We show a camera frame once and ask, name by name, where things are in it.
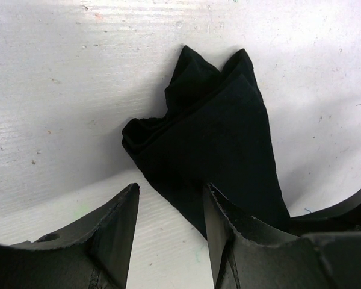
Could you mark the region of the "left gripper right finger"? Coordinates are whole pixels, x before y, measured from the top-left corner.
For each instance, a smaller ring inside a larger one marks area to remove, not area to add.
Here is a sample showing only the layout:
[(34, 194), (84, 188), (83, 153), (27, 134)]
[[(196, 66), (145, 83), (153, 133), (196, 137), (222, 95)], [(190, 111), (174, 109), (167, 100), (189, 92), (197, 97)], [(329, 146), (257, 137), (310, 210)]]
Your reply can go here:
[(215, 288), (361, 288), (361, 231), (294, 235), (203, 192)]

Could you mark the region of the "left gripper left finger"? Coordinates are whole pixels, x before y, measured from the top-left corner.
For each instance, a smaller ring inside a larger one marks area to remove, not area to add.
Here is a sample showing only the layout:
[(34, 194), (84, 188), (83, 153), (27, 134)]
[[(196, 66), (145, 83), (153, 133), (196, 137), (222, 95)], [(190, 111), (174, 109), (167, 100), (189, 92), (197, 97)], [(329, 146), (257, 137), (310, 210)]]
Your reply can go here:
[(139, 197), (129, 184), (35, 242), (0, 244), (0, 288), (126, 288)]

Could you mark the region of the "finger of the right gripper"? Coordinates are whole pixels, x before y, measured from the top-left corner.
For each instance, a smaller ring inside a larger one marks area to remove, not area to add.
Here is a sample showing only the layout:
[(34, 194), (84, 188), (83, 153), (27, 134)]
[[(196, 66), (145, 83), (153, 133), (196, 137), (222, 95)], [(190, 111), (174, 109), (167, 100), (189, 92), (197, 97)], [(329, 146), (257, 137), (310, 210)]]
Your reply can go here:
[(361, 189), (336, 205), (290, 220), (294, 235), (342, 231), (361, 231)]

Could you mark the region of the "black underwear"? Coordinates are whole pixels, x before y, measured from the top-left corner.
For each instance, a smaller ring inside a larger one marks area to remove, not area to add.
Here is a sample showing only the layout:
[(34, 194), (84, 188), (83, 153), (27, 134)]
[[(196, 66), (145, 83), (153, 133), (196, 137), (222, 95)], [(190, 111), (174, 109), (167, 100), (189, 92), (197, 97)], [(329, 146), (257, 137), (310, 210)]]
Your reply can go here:
[(217, 69), (184, 46), (165, 100), (164, 117), (134, 118), (122, 130), (122, 145), (149, 184), (202, 235), (205, 184), (287, 230), (267, 109), (248, 53), (240, 49)]

